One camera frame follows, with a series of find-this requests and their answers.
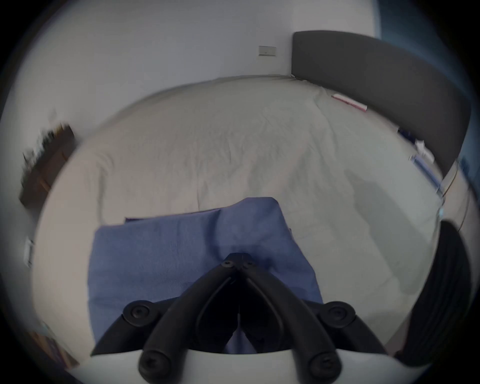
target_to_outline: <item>blue object on bed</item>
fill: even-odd
[[[234,252],[249,253],[299,298],[322,302],[315,272],[294,241],[278,202],[271,197],[247,198],[210,211],[100,227],[88,269],[95,341],[131,301],[179,296]],[[228,349],[252,353],[235,335]]]

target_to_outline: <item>power outlet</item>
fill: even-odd
[[[276,56],[276,47],[259,45],[258,56]]]

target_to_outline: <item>bolt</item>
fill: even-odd
[[[310,361],[310,373],[318,379],[337,377],[340,374],[340,360],[334,352],[320,353]]]
[[[328,311],[329,315],[333,317],[334,320],[340,321],[346,318],[348,315],[345,308],[342,307],[333,307]]]
[[[149,378],[163,379],[171,372],[170,360],[163,353],[157,351],[144,352],[139,365],[142,376],[145,375]]]
[[[132,316],[135,319],[142,319],[144,317],[147,317],[149,313],[150,313],[149,309],[144,305],[137,305],[132,309],[132,312],[131,312]]]
[[[225,260],[223,263],[222,263],[222,266],[225,267],[225,268],[231,268],[234,266],[233,262],[231,262],[230,260]]]

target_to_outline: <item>upholstered headboard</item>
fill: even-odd
[[[425,140],[443,175],[458,157],[470,102],[413,54],[353,33],[296,32],[292,74],[364,103]]]

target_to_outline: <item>white bedsheet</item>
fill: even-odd
[[[98,226],[273,196],[324,301],[348,302],[386,342],[428,275],[441,200],[392,123],[330,95],[286,77],[224,79],[153,96],[105,124],[64,167],[41,215],[40,319],[84,360]]]

